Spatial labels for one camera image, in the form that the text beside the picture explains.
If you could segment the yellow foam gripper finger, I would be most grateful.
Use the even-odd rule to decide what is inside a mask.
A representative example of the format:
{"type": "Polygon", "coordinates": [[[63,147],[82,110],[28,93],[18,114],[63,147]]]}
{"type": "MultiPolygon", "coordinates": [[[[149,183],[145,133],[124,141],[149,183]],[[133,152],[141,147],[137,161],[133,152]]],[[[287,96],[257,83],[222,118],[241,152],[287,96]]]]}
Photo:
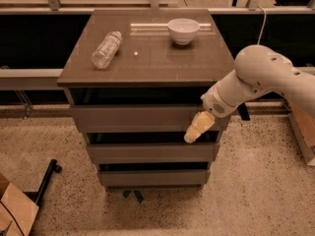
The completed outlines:
{"type": "Polygon", "coordinates": [[[191,125],[186,131],[184,141],[188,144],[194,143],[202,134],[207,132],[215,124],[215,116],[208,112],[198,112],[191,125]]]}

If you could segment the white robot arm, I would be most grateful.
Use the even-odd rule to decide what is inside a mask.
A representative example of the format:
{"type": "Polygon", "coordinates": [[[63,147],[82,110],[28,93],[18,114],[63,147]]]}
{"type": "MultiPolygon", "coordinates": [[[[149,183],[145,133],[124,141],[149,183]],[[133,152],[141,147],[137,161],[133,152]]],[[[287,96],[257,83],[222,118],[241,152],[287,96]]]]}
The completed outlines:
{"type": "Polygon", "coordinates": [[[275,92],[311,117],[315,117],[315,76],[280,53],[263,45],[249,45],[235,58],[235,69],[201,96],[204,111],[198,112],[184,141],[194,143],[217,118],[231,114],[240,104],[275,92]]]}

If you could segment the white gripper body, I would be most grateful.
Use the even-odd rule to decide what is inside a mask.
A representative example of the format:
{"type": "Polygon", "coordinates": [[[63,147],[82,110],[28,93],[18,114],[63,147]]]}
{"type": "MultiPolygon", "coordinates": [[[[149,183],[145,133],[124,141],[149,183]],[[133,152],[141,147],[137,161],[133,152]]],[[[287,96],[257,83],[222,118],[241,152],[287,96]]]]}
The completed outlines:
{"type": "Polygon", "coordinates": [[[202,96],[203,107],[217,118],[230,115],[241,103],[240,94],[232,87],[215,83],[202,96]]]}

